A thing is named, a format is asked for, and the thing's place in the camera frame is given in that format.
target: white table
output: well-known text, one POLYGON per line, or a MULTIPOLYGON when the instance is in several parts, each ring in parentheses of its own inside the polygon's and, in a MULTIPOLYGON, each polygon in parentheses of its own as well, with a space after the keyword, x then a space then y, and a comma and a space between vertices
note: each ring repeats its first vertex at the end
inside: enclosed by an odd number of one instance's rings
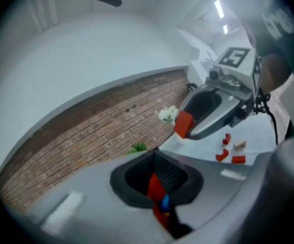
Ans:
POLYGON ((176 135, 173 134, 159 148, 176 154, 214 162, 217 162, 216 155, 222 154, 223 149, 226 148, 229 151, 229 156, 222 161, 223 163, 231 163, 232 156, 245 155, 245 164, 253 165, 258 154, 273 151, 276 148, 276 143, 270 118, 267 114, 260 113, 247 117, 233 128, 225 126, 204 139, 187 139, 184 145, 180 144, 176 135), (225 133, 231 134, 229 145, 223 145, 222 140, 225 138, 225 133), (241 140, 247 141, 246 147, 235 151, 233 144, 241 140))

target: green plant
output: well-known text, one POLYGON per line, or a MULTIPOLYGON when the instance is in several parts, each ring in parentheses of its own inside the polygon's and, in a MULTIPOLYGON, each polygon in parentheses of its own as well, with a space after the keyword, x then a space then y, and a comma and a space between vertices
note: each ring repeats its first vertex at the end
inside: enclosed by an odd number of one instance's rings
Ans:
POLYGON ((147 146, 145 143, 134 143, 129 148, 128 154, 137 153, 137 152, 145 151, 145 150, 147 150, 147 146))

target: ceiling light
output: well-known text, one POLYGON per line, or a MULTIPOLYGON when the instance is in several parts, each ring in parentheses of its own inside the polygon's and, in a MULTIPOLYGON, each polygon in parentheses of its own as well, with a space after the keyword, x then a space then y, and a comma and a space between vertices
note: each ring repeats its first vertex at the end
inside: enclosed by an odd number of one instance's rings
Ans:
POLYGON ((228 33, 227 24, 223 26, 223 29, 224 29, 224 34, 227 34, 228 33))
POLYGON ((219 0, 215 1, 215 6, 217 8, 219 18, 222 19, 224 17, 224 12, 219 0))

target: blue object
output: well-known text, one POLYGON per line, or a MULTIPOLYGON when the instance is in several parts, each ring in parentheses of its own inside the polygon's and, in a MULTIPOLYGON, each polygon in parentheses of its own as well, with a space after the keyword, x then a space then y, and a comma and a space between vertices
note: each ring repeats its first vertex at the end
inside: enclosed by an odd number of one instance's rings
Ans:
POLYGON ((170 202, 169 202, 169 195, 165 194, 164 198, 161 202, 161 209, 163 212, 169 211, 169 206, 170 206, 170 202))

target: small wooden block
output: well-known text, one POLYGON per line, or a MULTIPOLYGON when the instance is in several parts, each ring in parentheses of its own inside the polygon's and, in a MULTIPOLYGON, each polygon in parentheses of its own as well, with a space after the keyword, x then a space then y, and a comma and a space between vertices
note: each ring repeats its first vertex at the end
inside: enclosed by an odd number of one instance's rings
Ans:
POLYGON ((223 139, 223 144, 229 144, 230 142, 230 134, 225 134, 226 138, 223 139))
POLYGON ((247 145, 247 141, 240 141, 237 143, 234 143, 234 150, 239 150, 247 145))
POLYGON ((218 162, 222 162, 226 157, 228 157, 228 151, 223 149, 223 153, 221 155, 216 155, 216 160, 218 162))
POLYGON ((181 136, 186 138, 186 134, 193 124, 193 116, 185 111, 180 111, 175 121, 174 131, 181 136))
POLYGON ((232 158, 233 164, 245 164, 245 156, 234 156, 232 158))

